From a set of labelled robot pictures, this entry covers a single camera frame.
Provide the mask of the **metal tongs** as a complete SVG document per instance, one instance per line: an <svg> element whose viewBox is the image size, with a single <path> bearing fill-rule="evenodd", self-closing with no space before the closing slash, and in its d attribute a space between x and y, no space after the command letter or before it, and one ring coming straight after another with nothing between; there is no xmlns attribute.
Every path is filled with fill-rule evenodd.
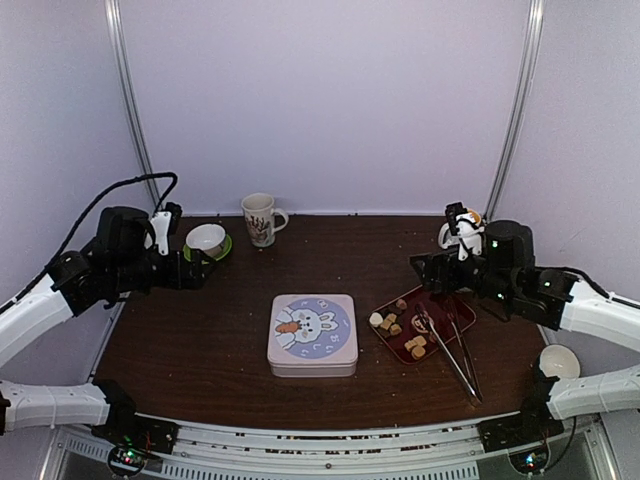
<svg viewBox="0 0 640 480"><path fill-rule="evenodd" d="M428 336L436 341L439 350L446 357L453 373L467 394L469 402L474 407L478 407L483 403L483 394L480 389L472 355L462 335L458 311L451 300L447 301L447 307L448 310L445 314L446 330L451 330L453 334L453 339L449 341L443 338L443 335L436 326L436 321L422 302L416 304L415 313L418 316L420 328L425 330Z"/></svg>

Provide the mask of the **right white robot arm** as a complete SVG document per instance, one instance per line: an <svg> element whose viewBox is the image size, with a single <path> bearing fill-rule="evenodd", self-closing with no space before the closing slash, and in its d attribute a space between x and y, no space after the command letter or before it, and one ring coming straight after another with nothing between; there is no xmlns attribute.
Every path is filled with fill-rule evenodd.
<svg viewBox="0 0 640 480"><path fill-rule="evenodd" d="M504 315L543 327L591 335L637 351L639 304L605 291L586 273L535 263L532 230L516 221L474 226L462 214L448 222L448 247L412 255L422 286L435 294L468 289L497 301ZM639 406L639 368L577 379L548 375L513 419L519 440L530 442L553 420L632 410Z"/></svg>

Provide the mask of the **white divided tin box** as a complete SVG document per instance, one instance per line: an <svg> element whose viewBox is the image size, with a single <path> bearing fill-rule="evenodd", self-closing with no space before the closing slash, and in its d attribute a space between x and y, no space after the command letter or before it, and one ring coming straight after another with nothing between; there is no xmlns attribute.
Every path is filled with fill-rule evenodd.
<svg viewBox="0 0 640 480"><path fill-rule="evenodd" d="M352 376L358 361L348 363L278 363L269 362L271 373L281 378L342 378Z"/></svg>

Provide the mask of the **bunny print tin lid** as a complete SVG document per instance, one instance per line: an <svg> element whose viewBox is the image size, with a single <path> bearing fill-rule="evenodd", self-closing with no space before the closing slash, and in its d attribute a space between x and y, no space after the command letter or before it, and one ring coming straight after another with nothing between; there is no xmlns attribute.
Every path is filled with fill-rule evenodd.
<svg viewBox="0 0 640 480"><path fill-rule="evenodd" d="M278 363L358 361L354 300L347 294L282 294L273 299L267 359Z"/></svg>

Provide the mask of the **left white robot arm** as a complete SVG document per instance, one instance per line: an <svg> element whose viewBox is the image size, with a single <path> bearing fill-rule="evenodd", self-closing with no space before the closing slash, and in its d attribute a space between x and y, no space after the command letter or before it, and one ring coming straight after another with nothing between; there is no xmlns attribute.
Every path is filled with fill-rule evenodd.
<svg viewBox="0 0 640 480"><path fill-rule="evenodd" d="M173 250L182 210L169 203L152 215L133 207L102 211L97 233L80 251L63 251L25 292L1 308L1 361L7 363L52 328L101 303L110 309L133 292L197 290L226 241L222 229L200 246ZM114 443L144 433L131 397L114 381L53 387L4 382L1 430L84 424Z"/></svg>

